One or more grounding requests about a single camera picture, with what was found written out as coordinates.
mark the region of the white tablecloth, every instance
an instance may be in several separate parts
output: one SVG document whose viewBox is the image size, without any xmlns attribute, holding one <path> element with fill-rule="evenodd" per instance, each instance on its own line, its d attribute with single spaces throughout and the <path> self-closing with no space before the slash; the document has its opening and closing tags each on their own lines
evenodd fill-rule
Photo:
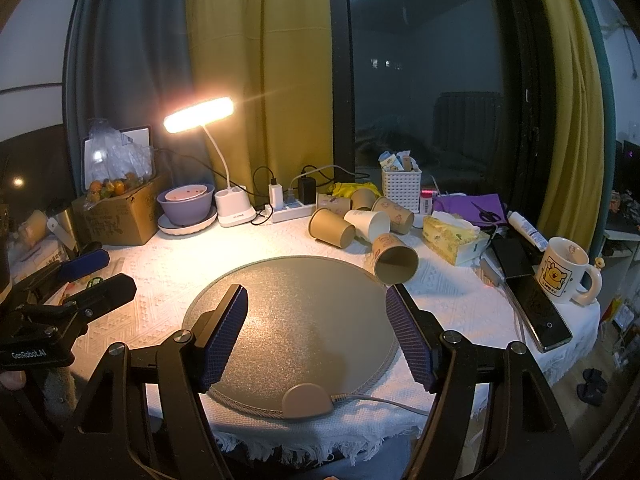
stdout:
<svg viewBox="0 0 640 480">
<path fill-rule="evenodd" d="M 145 246 L 113 248 L 112 261 L 124 258 L 122 271 L 136 280 L 138 293 L 133 302 L 91 323 L 88 333 L 73 348 L 76 362 L 72 372 L 87 380 L 113 342 L 123 341 L 130 348 L 140 348 L 163 341 L 181 327 L 185 311 L 197 294 L 236 267 L 293 254 L 328 256 L 364 266 L 370 246 L 354 241 L 346 250 L 334 248 L 313 240 L 306 230 L 307 223 L 307 218 L 233 228 L 216 223 L 187 237 L 158 233 Z M 513 309 L 503 295 L 484 285 L 471 268 L 449 265 L 424 245 L 420 234 L 414 229 L 402 237 L 420 256 L 416 275 L 405 284 L 418 307 L 433 312 L 446 330 L 458 330 L 476 344 L 505 348 L 518 339 Z M 550 383 L 590 352 L 600 317 L 598 303 L 587 307 L 562 304 L 558 310 L 574 336 L 570 343 L 540 354 L 527 334 L 527 344 Z M 151 413 L 159 415 L 157 387 L 149 385 L 147 393 Z M 370 394 L 424 410 L 433 403 L 433 396 L 413 381 L 401 351 Z M 487 396 L 488 385 L 479 384 L 475 415 L 486 405 Z M 231 450 L 240 441 L 247 444 L 251 458 L 263 460 L 277 446 L 284 450 L 284 461 L 290 462 L 302 460 L 305 455 L 324 460 L 336 448 L 352 460 L 359 452 L 373 456 L 385 438 L 417 434 L 425 423 L 424 416 L 366 401 L 342 404 L 319 420 L 291 424 L 242 415 L 208 396 L 201 399 L 223 449 Z"/>
</svg>

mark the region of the curtain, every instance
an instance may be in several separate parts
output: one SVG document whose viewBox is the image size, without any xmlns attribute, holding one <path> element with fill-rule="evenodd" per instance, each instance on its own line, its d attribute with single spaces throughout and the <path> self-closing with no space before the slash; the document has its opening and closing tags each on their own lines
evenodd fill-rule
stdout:
<svg viewBox="0 0 640 480">
<path fill-rule="evenodd" d="M 82 193 L 82 144 L 91 118 L 114 128 L 151 126 L 158 171 L 176 186 L 212 183 L 202 131 L 172 135 L 162 126 L 194 102 L 185 0 L 76 0 L 63 71 L 63 113 L 76 191 Z"/>
<path fill-rule="evenodd" d="M 600 252 L 604 229 L 609 214 L 609 202 L 611 191 L 613 190 L 613 175 L 616 164 L 616 104 L 613 95 L 613 81 L 609 68 L 609 59 L 602 39 L 600 21 L 593 7 L 592 0 L 579 0 L 587 20 L 591 41 L 598 61 L 600 72 L 600 83 L 602 84 L 602 101 L 604 105 L 604 177 L 602 181 L 602 195 L 600 197 L 600 209 L 598 210 L 598 221 L 591 240 L 589 257 L 593 261 Z"/>
<path fill-rule="evenodd" d="M 556 59 L 556 137 L 538 219 L 547 237 L 588 250 L 604 172 L 604 115 L 598 62 L 578 0 L 543 0 Z"/>
<path fill-rule="evenodd" d="M 199 97 L 236 104 L 210 125 L 231 179 L 253 189 L 254 169 L 266 164 L 287 189 L 305 164 L 330 164 L 329 0 L 187 0 L 186 7 Z M 211 146 L 209 153 L 223 171 Z M 262 193 L 266 178 L 258 174 Z"/>
</svg>

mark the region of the metal screw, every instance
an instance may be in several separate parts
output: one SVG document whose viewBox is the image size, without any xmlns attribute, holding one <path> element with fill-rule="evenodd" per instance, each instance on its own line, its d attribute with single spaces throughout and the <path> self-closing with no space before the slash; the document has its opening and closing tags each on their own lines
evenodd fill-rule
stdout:
<svg viewBox="0 0 640 480">
<path fill-rule="evenodd" d="M 452 345 L 458 344 L 462 341 L 462 335 L 460 332 L 456 332 L 455 330 L 447 330 L 442 334 L 442 337 L 444 338 L 444 341 L 451 343 Z"/>
<path fill-rule="evenodd" d="M 174 341 L 177 343 L 186 343 L 191 338 L 191 332 L 188 330 L 178 330 L 174 332 Z"/>
<path fill-rule="evenodd" d="M 124 352 L 124 343 L 113 343 L 107 350 L 111 355 L 120 355 Z"/>
<path fill-rule="evenodd" d="M 516 352 L 516 354 L 518 355 L 524 355 L 527 353 L 527 346 L 520 341 L 515 341 L 511 343 L 511 350 Z"/>
</svg>

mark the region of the black phone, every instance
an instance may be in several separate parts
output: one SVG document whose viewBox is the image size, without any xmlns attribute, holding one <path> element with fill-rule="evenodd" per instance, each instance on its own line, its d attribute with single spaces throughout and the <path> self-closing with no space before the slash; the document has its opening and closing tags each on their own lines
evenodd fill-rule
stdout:
<svg viewBox="0 0 640 480">
<path fill-rule="evenodd" d="M 491 242 L 505 279 L 533 275 L 533 268 L 522 245 L 516 238 L 495 237 Z"/>
<path fill-rule="evenodd" d="M 505 282 L 538 350 L 548 352 L 571 341 L 569 327 L 534 276 L 507 278 Z"/>
</svg>

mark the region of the slipper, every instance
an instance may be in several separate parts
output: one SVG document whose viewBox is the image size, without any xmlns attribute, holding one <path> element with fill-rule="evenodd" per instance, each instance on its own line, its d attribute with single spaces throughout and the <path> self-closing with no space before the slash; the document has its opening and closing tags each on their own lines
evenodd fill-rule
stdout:
<svg viewBox="0 0 640 480">
<path fill-rule="evenodd" d="M 602 372 L 596 368 L 587 368 L 582 372 L 584 380 L 588 383 L 594 383 L 603 394 L 607 393 L 607 381 L 602 377 Z"/>
<path fill-rule="evenodd" d="M 586 402 L 591 406 L 600 406 L 604 400 L 602 393 L 597 389 L 594 383 L 578 384 L 575 387 L 575 392 L 578 394 L 578 398 L 582 402 Z"/>
</svg>

